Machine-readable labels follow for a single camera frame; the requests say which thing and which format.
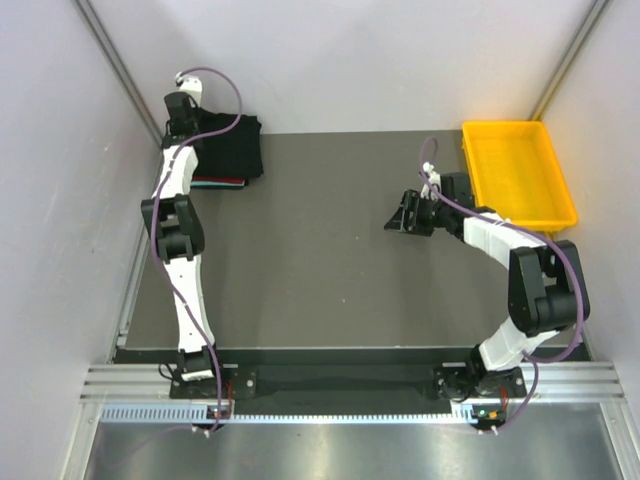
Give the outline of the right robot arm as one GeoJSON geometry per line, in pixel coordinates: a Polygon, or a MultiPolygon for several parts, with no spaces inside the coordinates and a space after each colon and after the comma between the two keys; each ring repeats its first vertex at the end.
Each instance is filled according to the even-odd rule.
{"type": "Polygon", "coordinates": [[[461,367],[435,369],[438,394],[463,402],[513,386],[520,363],[538,346],[590,313],[577,247],[549,244],[475,203],[465,173],[431,173],[422,190],[406,190],[385,230],[430,237],[443,229],[497,261],[508,273],[508,317],[473,347],[461,367]]]}

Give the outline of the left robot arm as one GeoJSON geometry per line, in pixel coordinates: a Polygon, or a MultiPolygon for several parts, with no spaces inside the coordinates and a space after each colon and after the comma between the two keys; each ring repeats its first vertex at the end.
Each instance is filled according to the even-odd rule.
{"type": "Polygon", "coordinates": [[[164,98],[169,119],[162,143],[163,166],[151,198],[141,202],[152,259],[171,290],[179,340],[172,380],[201,396],[219,396],[227,374],[215,352],[201,285],[204,229],[190,199],[197,152],[186,143],[200,133],[199,106],[189,93],[164,98]]]}

